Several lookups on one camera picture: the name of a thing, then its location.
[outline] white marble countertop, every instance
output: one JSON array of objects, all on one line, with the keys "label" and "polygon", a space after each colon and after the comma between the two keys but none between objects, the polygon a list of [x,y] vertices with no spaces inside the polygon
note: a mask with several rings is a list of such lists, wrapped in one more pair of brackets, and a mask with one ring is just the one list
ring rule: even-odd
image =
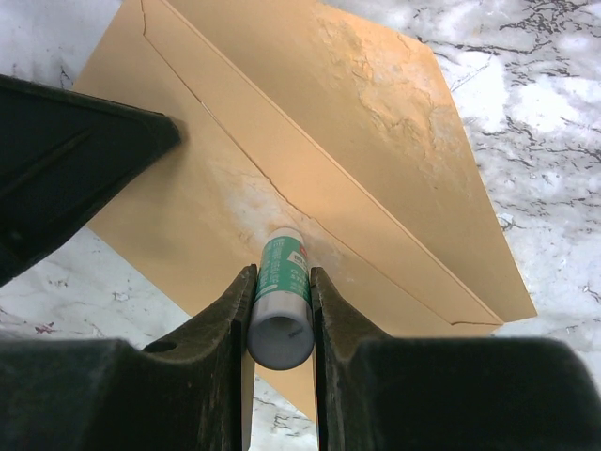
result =
[{"label": "white marble countertop", "polygon": [[[601,386],[601,3],[331,0],[427,43],[462,116],[539,316],[500,335],[568,343]],[[69,88],[119,0],[0,0],[0,72]],[[0,335],[121,336],[187,319],[87,229],[0,288]],[[253,450],[316,449],[315,425],[261,380]]]}]

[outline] tan paper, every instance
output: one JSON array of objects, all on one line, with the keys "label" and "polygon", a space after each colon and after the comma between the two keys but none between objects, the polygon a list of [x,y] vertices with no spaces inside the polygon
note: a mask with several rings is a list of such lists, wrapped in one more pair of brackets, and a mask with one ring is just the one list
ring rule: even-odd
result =
[{"label": "tan paper", "polygon": [[[396,54],[400,78],[373,83]],[[534,313],[436,62],[411,39],[310,1],[127,0],[75,88],[185,132],[91,226],[191,315],[278,226],[390,334],[485,334]],[[315,418],[311,363],[259,373]]]}]

